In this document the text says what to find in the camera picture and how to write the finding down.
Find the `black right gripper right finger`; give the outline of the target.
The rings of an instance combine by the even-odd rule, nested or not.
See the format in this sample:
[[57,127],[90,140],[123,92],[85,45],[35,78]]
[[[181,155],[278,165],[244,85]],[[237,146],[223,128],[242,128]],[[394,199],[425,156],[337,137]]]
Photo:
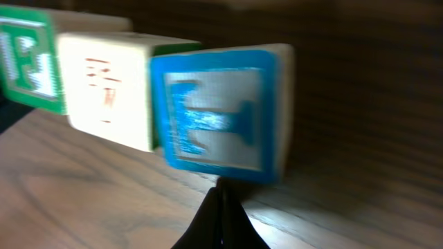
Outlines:
[[259,186],[240,180],[221,178],[223,245],[228,249],[269,249],[253,227],[242,203],[249,200]]

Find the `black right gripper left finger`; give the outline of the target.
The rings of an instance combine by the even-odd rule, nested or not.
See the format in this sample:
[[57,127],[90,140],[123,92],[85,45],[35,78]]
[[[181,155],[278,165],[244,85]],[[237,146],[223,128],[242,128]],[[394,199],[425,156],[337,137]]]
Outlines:
[[195,217],[172,249],[220,249],[222,231],[219,190],[209,189]]

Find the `blue E wooden block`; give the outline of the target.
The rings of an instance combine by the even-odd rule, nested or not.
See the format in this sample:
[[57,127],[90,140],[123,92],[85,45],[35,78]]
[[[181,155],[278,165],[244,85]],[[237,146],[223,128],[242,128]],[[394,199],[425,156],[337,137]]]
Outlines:
[[256,183],[280,180],[293,131],[293,46],[162,55],[150,69],[170,166]]

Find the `wooden block green trim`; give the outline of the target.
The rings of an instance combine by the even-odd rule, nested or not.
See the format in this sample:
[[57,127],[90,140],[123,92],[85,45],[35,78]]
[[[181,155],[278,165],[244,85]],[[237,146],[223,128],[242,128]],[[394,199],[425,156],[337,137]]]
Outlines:
[[132,32],[64,33],[57,42],[66,112],[80,131],[152,152],[150,62],[199,50],[201,42]]

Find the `green F wooden block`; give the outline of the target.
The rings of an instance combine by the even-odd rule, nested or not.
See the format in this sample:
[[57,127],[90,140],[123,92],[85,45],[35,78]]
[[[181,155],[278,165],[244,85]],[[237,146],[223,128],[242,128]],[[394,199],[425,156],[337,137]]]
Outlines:
[[57,40],[69,32],[132,29],[128,18],[1,5],[1,83],[12,101],[66,113]]

